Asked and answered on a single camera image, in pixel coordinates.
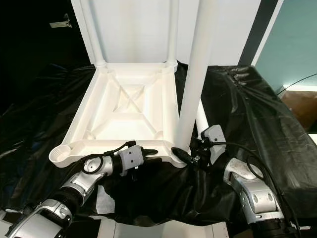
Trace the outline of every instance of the black plastic sheet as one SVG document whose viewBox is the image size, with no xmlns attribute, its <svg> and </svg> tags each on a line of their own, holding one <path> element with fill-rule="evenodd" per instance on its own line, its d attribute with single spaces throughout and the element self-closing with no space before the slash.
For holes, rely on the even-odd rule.
<svg viewBox="0 0 317 238">
<path fill-rule="evenodd" d="M 35 81 L 31 97 L 17 102 L 0 118 L 1 208 L 21 210 L 57 189 L 69 168 L 57 168 L 49 152 L 65 136 L 95 69 L 50 65 Z M 187 65 L 175 74 L 178 103 Z M 288 108 L 252 67 L 208 68 L 202 102 L 209 125 L 220 124 L 227 141 L 258 151 L 299 218 L 317 217 L 317 148 Z M 228 146 L 228 154 L 244 159 L 244 151 Z M 206 174 L 169 163 L 139 168 L 129 176 L 105 178 L 115 199 L 118 222 L 153 226 L 169 219 L 193 225 L 227 221 L 245 224 L 234 191 L 221 173 Z M 96 193 L 79 212 L 95 215 Z"/>
</svg>

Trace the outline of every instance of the white wall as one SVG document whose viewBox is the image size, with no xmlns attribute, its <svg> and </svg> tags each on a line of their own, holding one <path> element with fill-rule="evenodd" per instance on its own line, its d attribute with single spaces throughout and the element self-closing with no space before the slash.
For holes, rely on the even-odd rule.
<svg viewBox="0 0 317 238">
<path fill-rule="evenodd" d="M 77 19 L 78 1 L 72 0 Z M 261 0 L 217 1 L 220 14 L 210 65 L 237 64 Z M 169 0 L 93 0 L 90 3 L 106 61 L 166 61 Z M 198 3 L 199 0 L 180 0 L 177 59 L 184 63 L 189 61 Z M 83 30 L 85 27 L 81 26 L 89 51 L 91 46 Z"/>
</svg>

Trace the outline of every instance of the white backdrop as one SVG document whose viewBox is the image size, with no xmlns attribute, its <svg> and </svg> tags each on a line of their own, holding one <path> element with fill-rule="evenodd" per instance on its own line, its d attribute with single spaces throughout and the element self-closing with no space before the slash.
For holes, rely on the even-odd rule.
<svg viewBox="0 0 317 238">
<path fill-rule="evenodd" d="M 74 10 L 79 25 L 81 21 Z M 237 64 L 261 0 L 218 0 L 218 28 L 210 65 Z M 199 0 L 180 0 L 177 59 L 188 63 Z M 90 1 L 103 55 L 108 62 L 166 61 L 169 0 Z M 94 62 L 88 36 L 84 42 Z"/>
</svg>

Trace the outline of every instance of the black tarp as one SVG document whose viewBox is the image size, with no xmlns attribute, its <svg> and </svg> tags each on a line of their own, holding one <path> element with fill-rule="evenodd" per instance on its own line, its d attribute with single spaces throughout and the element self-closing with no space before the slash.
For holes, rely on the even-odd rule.
<svg viewBox="0 0 317 238">
<path fill-rule="evenodd" d="M 1 208 L 21 210 L 57 189 L 69 168 L 57 168 L 49 152 L 65 136 L 95 69 L 50 65 L 33 93 L 12 105 L 0 118 Z M 178 104 L 187 65 L 175 74 Z M 209 125 L 220 124 L 227 141 L 258 151 L 292 205 L 305 221 L 317 217 L 317 147 L 289 109 L 253 67 L 208 67 L 202 102 Z M 244 151 L 227 147 L 230 156 Z M 194 225 L 227 221 L 244 224 L 234 191 L 218 173 L 169 163 L 141 167 L 138 181 L 106 178 L 106 192 L 115 199 L 116 221 L 152 226 L 168 219 Z M 95 214 L 96 193 L 80 214 Z"/>
</svg>

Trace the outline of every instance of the teal wall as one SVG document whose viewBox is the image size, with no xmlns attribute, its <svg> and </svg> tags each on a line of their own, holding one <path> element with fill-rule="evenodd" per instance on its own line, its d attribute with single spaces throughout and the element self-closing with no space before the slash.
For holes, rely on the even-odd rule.
<svg viewBox="0 0 317 238">
<path fill-rule="evenodd" d="M 317 0 L 284 0 L 256 69 L 275 91 L 317 72 Z"/>
</svg>

